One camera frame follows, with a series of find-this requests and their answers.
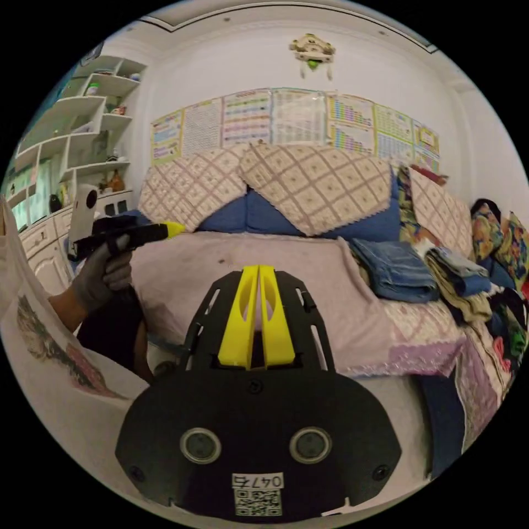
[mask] folded clothes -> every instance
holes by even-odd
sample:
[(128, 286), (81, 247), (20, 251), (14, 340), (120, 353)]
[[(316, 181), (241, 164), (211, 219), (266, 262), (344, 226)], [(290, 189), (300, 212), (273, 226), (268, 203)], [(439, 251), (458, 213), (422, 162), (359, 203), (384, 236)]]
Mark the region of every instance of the folded clothes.
[(351, 239), (349, 247), (367, 270), (371, 290), (378, 297), (409, 303), (439, 299), (435, 279), (410, 243)]
[(454, 285), (456, 294), (462, 298), (467, 298), (480, 293), (487, 295), (492, 287), (492, 283), (488, 277), (478, 275), (460, 277), (448, 270), (446, 272), (449, 281)]
[(433, 252), (428, 252), (426, 254), (425, 263), (437, 281), (443, 301), (460, 309), (463, 313), (463, 318), (467, 323), (490, 320), (492, 317), (492, 310), (490, 309), (489, 301), (485, 294), (474, 294), (462, 298), (455, 291), (454, 285), (450, 281), (447, 271), (437, 261)]
[(428, 253), (432, 254), (446, 268), (460, 277), (475, 275), (489, 277), (486, 268), (473, 263), (471, 260), (466, 259), (457, 252), (452, 252), (448, 248), (436, 246), (429, 250)]

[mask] educational poster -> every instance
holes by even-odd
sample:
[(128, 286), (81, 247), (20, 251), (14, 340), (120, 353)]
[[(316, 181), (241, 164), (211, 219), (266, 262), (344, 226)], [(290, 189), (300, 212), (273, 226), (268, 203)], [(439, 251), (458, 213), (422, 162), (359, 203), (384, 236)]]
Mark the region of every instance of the educational poster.
[(330, 94), (327, 96), (329, 121), (361, 128), (373, 128), (374, 103), (352, 95)]
[(222, 147), (258, 140), (270, 143), (269, 89), (239, 92), (222, 99)]
[(400, 163), (413, 163), (413, 127), (410, 117), (387, 106), (375, 105), (376, 155)]
[(439, 172), (439, 135), (418, 121), (413, 121), (413, 162)]
[(182, 156), (220, 147), (222, 99), (210, 99), (183, 111)]
[(328, 143), (338, 149), (373, 155), (373, 102), (345, 94), (328, 94), (326, 99)]
[(375, 105), (376, 131), (413, 144), (412, 120), (387, 106)]
[(350, 127), (338, 122), (330, 122), (329, 144), (337, 149), (352, 150), (372, 156), (375, 153), (375, 132), (373, 129)]
[(325, 95), (293, 88), (272, 91), (272, 143), (316, 143), (326, 140)]
[(396, 165), (413, 163), (413, 145), (382, 132), (376, 135), (376, 155), (391, 160)]
[(297, 88), (259, 88), (203, 101), (152, 122), (152, 164), (237, 143), (329, 144), (439, 172), (439, 135), (367, 99)]
[(182, 111), (160, 117), (150, 124), (151, 164), (164, 164), (180, 156)]

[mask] white wall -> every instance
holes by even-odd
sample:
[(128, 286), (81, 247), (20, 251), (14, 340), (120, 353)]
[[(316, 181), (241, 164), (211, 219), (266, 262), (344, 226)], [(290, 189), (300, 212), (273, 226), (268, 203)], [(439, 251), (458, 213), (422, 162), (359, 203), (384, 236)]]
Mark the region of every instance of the white wall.
[(468, 123), (472, 199), (490, 198), (529, 229), (529, 182), (507, 130), (479, 90), (458, 96)]
[[(314, 31), (337, 49), (333, 81), (322, 67), (303, 80), (288, 45)], [(257, 23), (219, 31), (174, 48), (159, 64), (146, 101), (143, 172), (149, 166), (150, 122), (183, 106), (258, 87), (338, 90), (392, 107), (440, 135), (441, 169), (451, 176), (454, 193), (468, 198), (461, 174), (459, 130), (450, 91), (418, 59), (339, 29), (314, 23), (285, 26)]]

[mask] floral fabric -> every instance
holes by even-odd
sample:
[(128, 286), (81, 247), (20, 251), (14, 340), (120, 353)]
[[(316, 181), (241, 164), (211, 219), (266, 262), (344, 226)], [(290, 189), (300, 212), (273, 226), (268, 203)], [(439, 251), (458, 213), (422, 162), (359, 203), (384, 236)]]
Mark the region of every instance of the floral fabric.
[(439, 246), (439, 239), (418, 222), (413, 211), (412, 184), (409, 178), (408, 168), (401, 166), (397, 175), (398, 205), (401, 211), (401, 233), (400, 240), (416, 244), (423, 239), (429, 239)]
[(503, 243), (494, 258), (508, 271), (516, 284), (516, 290), (521, 292), (529, 277), (529, 233), (513, 212)]
[(497, 250), (503, 242), (501, 225), (488, 204), (472, 215), (472, 244), (476, 259), (482, 261)]

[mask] gloved hand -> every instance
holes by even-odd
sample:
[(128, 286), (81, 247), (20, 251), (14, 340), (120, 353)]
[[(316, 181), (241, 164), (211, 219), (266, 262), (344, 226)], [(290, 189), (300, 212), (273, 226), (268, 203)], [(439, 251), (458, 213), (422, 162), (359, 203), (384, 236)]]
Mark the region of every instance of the gloved hand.
[[(119, 250), (126, 248), (130, 237), (122, 235), (116, 241)], [(107, 243), (87, 258), (72, 282), (77, 301), (90, 314), (109, 301), (114, 292), (127, 288), (132, 281), (130, 260), (132, 252), (110, 256)]]

